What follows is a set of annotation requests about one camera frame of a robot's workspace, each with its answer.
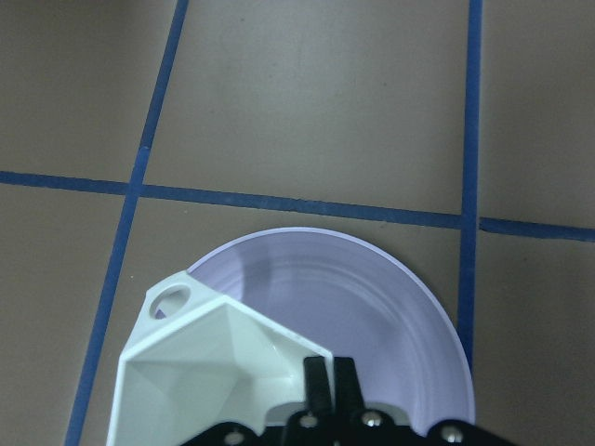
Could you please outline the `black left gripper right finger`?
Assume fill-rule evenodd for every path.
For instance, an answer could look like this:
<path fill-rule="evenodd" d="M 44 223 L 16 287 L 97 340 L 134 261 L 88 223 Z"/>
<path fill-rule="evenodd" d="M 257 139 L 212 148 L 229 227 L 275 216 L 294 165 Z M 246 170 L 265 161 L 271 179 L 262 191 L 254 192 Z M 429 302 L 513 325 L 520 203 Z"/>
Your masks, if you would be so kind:
<path fill-rule="evenodd" d="M 337 413 L 357 413 L 365 407 L 355 361 L 334 358 L 335 407 Z"/>

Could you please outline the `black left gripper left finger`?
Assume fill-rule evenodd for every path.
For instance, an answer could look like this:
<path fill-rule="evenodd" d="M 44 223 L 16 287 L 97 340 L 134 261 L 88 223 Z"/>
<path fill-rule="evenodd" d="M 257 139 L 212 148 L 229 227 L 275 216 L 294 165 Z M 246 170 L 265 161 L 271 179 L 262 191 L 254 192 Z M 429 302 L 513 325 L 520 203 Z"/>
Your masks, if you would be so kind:
<path fill-rule="evenodd" d="M 332 396 L 324 358 L 305 358 L 303 370 L 306 408 L 313 414 L 330 414 Z"/>

